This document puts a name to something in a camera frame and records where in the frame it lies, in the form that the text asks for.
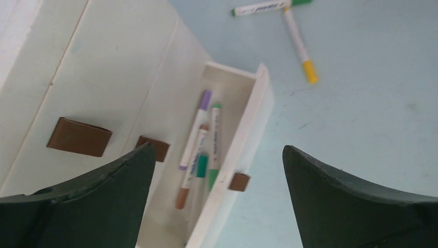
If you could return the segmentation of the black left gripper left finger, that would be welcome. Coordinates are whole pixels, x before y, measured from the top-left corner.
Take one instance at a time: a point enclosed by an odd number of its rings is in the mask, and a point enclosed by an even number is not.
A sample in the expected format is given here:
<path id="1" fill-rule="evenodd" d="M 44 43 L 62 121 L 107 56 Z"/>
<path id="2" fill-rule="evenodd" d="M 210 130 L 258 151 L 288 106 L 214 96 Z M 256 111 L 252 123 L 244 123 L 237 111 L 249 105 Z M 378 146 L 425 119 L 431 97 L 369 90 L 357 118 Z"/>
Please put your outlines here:
<path id="1" fill-rule="evenodd" d="M 135 247 L 155 169 L 145 143 L 31 195 L 1 198 L 1 247 Z"/>

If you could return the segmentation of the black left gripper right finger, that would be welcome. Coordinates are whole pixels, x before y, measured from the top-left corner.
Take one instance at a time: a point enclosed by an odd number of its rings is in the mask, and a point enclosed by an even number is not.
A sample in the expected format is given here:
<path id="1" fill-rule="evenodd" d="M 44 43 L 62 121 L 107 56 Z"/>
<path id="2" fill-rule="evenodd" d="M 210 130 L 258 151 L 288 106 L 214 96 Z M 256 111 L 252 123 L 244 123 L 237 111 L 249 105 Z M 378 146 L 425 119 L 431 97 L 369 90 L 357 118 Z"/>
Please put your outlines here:
<path id="1" fill-rule="evenodd" d="M 388 188 L 294 146 L 283 165 L 303 247 L 437 247 L 437 198 Z"/>

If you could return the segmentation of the white marker brown tip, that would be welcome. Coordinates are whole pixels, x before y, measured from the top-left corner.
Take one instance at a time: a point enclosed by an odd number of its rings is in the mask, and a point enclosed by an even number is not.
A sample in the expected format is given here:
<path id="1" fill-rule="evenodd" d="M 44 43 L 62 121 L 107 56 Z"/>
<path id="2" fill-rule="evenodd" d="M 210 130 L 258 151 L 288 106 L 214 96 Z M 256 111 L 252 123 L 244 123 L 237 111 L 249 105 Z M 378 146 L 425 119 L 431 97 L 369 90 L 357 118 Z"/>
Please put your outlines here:
<path id="1" fill-rule="evenodd" d="M 185 206 L 186 199 L 189 194 L 189 190 L 191 188 L 192 179 L 194 176 L 194 170 L 199 161 L 199 156 L 204 146 L 205 138 L 207 136 L 208 131 L 209 131 L 209 125 L 206 123 L 202 124 L 198 129 L 195 143 L 189 158 L 189 165 L 184 174 L 182 184 L 176 199 L 176 204 L 175 204 L 176 209 L 180 210 L 183 209 Z"/>

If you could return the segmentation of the white marker teal tip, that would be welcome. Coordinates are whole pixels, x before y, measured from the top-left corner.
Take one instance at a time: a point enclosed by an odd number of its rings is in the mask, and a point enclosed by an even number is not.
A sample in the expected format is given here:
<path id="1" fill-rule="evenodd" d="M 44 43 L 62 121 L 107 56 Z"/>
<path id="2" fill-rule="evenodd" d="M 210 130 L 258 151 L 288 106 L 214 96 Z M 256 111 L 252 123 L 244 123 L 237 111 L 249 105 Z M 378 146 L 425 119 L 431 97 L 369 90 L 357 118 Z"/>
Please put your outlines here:
<path id="1" fill-rule="evenodd" d="M 196 177 L 204 178 L 206 176 L 206 173 L 207 173 L 207 167 L 208 167 L 208 155 L 201 154 L 199 156 L 199 160 L 198 160 Z"/>

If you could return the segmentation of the white drawer cabinet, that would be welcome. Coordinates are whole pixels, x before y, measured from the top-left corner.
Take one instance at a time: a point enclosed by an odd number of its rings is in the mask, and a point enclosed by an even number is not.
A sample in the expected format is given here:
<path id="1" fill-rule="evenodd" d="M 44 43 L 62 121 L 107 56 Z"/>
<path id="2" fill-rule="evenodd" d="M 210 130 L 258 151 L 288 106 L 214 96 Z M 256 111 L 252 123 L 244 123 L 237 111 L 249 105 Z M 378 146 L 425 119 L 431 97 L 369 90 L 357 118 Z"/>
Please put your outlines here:
<path id="1" fill-rule="evenodd" d="M 183 209 L 179 163 L 212 96 Z M 31 195 L 151 143 L 155 169 L 135 247 L 214 247 L 273 107 L 269 71 L 212 61 L 167 1 L 17 1 L 1 33 L 1 198 Z M 220 170 L 209 191 L 211 109 Z"/>

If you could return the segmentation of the white marker purple cap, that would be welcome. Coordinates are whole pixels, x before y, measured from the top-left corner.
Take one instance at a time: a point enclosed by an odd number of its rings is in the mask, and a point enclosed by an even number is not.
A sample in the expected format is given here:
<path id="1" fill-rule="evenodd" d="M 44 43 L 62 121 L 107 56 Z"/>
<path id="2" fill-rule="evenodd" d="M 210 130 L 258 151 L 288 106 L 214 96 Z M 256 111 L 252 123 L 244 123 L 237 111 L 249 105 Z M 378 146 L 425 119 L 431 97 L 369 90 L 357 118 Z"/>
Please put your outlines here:
<path id="1" fill-rule="evenodd" d="M 205 90 L 202 94 L 201 102 L 195 114 L 195 118 L 189 133 L 189 137 L 187 139 L 186 146 L 184 148 L 184 152 L 179 163 L 179 169 L 181 171 L 186 170 L 190 164 L 190 156 L 194 147 L 196 135 L 200 125 L 205 120 L 205 116 L 208 111 L 208 106 L 210 103 L 211 96 L 212 96 L 212 92 L 210 90 Z"/>

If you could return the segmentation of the white marker yellow cap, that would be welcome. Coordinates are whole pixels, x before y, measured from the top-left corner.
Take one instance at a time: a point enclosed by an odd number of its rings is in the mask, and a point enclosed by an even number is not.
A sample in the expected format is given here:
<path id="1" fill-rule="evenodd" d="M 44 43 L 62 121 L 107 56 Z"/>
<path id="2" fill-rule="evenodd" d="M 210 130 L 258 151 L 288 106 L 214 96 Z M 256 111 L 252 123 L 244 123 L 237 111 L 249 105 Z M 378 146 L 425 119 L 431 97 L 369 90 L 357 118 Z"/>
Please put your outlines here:
<path id="1" fill-rule="evenodd" d="M 289 28 L 289 32 L 291 34 L 293 44 L 296 48 L 299 59 L 301 61 L 304 74 L 305 74 L 308 82 L 310 84 L 314 84 L 319 80 L 319 78 L 318 78 L 318 75 L 315 71 L 313 62 L 310 59 L 310 56 L 306 50 L 306 46 L 305 46 L 304 40 L 302 38 L 299 26 L 294 18 L 292 8 L 285 8 L 283 12 L 284 12 L 284 17 L 285 17 L 287 26 Z"/>

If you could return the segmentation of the white marker green tip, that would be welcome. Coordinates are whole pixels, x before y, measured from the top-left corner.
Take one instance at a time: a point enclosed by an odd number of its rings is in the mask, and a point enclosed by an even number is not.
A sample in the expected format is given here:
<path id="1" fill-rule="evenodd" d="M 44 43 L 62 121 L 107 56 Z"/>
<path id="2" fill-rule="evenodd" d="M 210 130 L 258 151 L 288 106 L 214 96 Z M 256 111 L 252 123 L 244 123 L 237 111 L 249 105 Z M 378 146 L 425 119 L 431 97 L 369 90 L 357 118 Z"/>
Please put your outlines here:
<path id="1" fill-rule="evenodd" d="M 220 125 L 221 125 L 221 110 L 222 105 L 215 103 L 211 109 L 211 133 L 212 133 L 212 145 L 211 145 L 211 160 L 209 167 L 209 191 L 212 190 L 216 178 L 220 170 Z"/>

